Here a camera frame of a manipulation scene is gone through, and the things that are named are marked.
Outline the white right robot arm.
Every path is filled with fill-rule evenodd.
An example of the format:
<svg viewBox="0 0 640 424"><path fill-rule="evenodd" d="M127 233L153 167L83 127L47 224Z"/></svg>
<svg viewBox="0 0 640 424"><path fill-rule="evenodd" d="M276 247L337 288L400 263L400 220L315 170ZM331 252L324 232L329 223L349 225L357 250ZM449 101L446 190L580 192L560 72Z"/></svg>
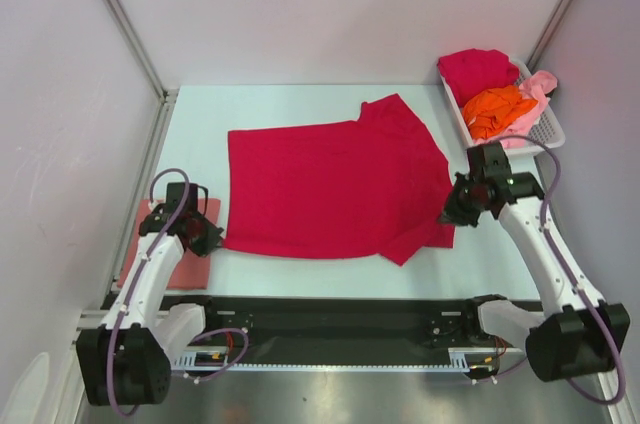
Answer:
<svg viewBox="0 0 640 424"><path fill-rule="evenodd" d="M514 172L497 142L468 148L467 160L469 170L457 174L440 219L475 227L490 213L523 258L542 312L497 295L475 298L475 311L461 320L463 337L473 345L504 339L525 352L543 382L620 372L630 316L623 305L606 302L572 257L550 217L550 190L532 173Z"/></svg>

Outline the crimson red t-shirt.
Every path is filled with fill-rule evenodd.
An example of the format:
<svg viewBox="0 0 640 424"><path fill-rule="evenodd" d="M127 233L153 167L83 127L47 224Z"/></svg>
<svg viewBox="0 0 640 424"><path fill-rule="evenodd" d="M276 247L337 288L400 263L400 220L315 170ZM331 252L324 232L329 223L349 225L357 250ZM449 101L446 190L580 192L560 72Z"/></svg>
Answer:
<svg viewBox="0 0 640 424"><path fill-rule="evenodd" d="M402 266L454 245L454 227L439 221L448 161L397 94L362 103L355 120L233 130L228 155L230 250Z"/></svg>

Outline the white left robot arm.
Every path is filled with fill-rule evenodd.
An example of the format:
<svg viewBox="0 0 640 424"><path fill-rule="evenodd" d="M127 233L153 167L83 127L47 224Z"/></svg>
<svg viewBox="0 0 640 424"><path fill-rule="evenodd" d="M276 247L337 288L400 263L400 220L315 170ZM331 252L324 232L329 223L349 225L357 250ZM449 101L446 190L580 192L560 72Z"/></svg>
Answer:
<svg viewBox="0 0 640 424"><path fill-rule="evenodd" d="M172 182L138 229L136 254L120 293L94 328L76 340L85 392L93 406L160 404L168 394L173 361L194 338L207 344L221 320L199 304L179 304L158 313L171 276L183 257L204 259L220 248L222 228L208 208L218 206L206 187Z"/></svg>

